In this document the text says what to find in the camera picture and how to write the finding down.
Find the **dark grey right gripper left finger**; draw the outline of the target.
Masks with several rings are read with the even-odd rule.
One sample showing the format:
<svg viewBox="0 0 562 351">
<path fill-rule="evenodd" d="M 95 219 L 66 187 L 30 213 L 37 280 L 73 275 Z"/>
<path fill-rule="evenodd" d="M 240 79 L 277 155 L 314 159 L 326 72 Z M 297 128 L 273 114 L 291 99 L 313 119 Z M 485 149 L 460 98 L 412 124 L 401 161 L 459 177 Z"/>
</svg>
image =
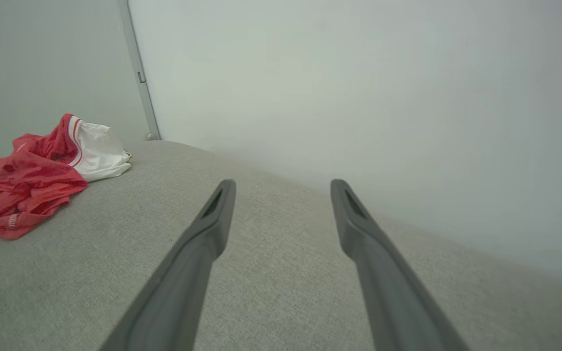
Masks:
<svg viewBox="0 0 562 351">
<path fill-rule="evenodd" d="M 103 351 L 191 351 L 210 272 L 227 246 L 234 180 L 221 181 L 103 343 Z"/>
</svg>

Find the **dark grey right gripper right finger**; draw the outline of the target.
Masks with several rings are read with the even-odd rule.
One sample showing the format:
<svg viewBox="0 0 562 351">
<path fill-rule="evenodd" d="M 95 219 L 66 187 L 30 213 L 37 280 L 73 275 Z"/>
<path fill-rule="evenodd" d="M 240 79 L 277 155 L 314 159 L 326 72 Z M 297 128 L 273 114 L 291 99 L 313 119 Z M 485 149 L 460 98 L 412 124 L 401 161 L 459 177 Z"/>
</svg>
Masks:
<svg viewBox="0 0 562 351">
<path fill-rule="evenodd" d="M 466 351 L 468 346 L 350 185 L 330 184 L 342 251 L 355 263 L 378 351 Z"/>
</svg>

